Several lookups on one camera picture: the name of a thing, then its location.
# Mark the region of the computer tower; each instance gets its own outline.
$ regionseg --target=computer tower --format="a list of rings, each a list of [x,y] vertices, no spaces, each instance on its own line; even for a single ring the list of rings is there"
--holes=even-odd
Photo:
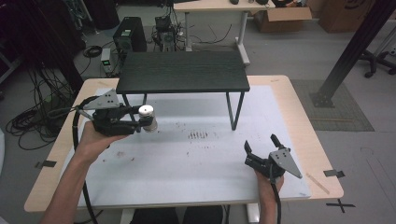
[[[117,49],[122,49],[124,53],[148,50],[142,20],[139,17],[125,17],[113,35],[113,39]]]

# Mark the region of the chair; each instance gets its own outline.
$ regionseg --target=chair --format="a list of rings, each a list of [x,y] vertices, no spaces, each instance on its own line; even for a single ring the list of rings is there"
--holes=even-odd
[[[360,57],[360,60],[365,60],[370,63],[370,72],[365,73],[364,74],[365,77],[367,78],[372,77],[376,72],[376,68],[379,64],[388,67],[389,68],[388,73],[390,75],[396,74],[396,64],[387,61],[385,58],[389,55],[389,52],[383,51],[395,35],[396,35],[396,27],[393,28],[393,30],[390,32],[387,38],[385,38],[385,40],[381,43],[381,45],[374,53],[370,52],[367,49],[363,52],[363,54]]]

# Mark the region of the black platform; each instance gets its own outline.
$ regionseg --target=black platform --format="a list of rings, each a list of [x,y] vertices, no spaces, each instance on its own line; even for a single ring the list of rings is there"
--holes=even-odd
[[[237,51],[151,52],[128,54],[117,94],[226,92],[232,129],[235,130],[245,91],[245,66]],[[235,120],[229,92],[241,92]]]

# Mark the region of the tabletop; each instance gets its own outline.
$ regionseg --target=tabletop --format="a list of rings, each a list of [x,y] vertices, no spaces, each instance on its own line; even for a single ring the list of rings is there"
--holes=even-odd
[[[249,3],[248,0],[239,0],[238,5],[233,5],[230,0],[199,0],[186,3],[174,4],[175,11],[193,12],[193,11],[250,11],[266,10],[275,7],[270,0],[266,5],[260,5],[256,1]]]
[[[249,91],[237,51],[128,54],[117,94]]]
[[[115,88],[118,79],[89,79],[76,100],[77,103],[95,95],[98,89]],[[249,76],[250,85],[268,85],[272,88],[280,113],[287,126],[290,140],[307,176],[307,184],[311,190],[310,199],[340,198],[344,194],[336,176],[327,177],[323,171],[331,170],[332,166],[313,130],[304,109],[285,76]],[[70,115],[65,124],[71,124]],[[55,191],[64,161],[72,146],[71,125],[64,125],[49,156],[48,161],[57,161],[55,167],[43,167],[29,195],[25,210],[28,212],[44,211]]]

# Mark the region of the gray floor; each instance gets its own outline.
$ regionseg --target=gray floor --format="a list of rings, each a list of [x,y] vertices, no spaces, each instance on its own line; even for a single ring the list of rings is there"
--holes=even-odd
[[[163,11],[155,7],[120,7],[119,15],[142,17],[149,38],[150,26],[155,16]],[[215,37],[207,26],[211,24],[218,39],[222,38],[230,22],[238,19],[192,20],[193,35],[210,41]],[[222,18],[216,14],[212,18]],[[389,21],[370,45],[371,50],[396,25]],[[227,38],[213,45],[195,44],[197,50],[234,50],[234,37],[238,34],[238,24]],[[102,31],[99,35],[87,34],[87,45],[103,45],[111,41],[114,30]],[[246,68],[248,75],[286,75],[291,79],[325,79],[343,52],[352,33],[327,34],[318,21],[306,21],[304,29],[298,33],[265,35],[257,32],[252,20],[247,22],[245,47],[251,65]],[[78,55],[76,67],[82,71],[88,60]],[[345,80],[345,84],[361,110],[375,128],[375,132],[317,132],[332,166],[342,170],[346,177],[340,179],[345,191],[342,203],[356,207],[327,206],[337,200],[282,203],[283,223],[394,223],[396,219],[396,77],[387,74],[383,67],[370,79],[363,77],[369,69],[368,63],[357,62]],[[84,73],[84,78],[102,77],[98,59]],[[0,102],[0,128],[33,105],[33,84],[26,72],[19,69],[0,85],[6,99]],[[12,224],[37,223],[41,214],[30,214],[23,210],[24,202],[35,183],[40,170],[34,166],[47,158],[50,146],[35,151],[25,151],[18,147],[18,138],[6,133],[6,158],[0,175],[0,217]],[[37,134],[31,133],[23,143],[29,146],[42,144]],[[85,211],[78,213],[78,221],[87,218]],[[106,210],[99,218],[100,223],[117,223],[120,210]],[[247,223],[243,205],[232,206],[231,223]]]

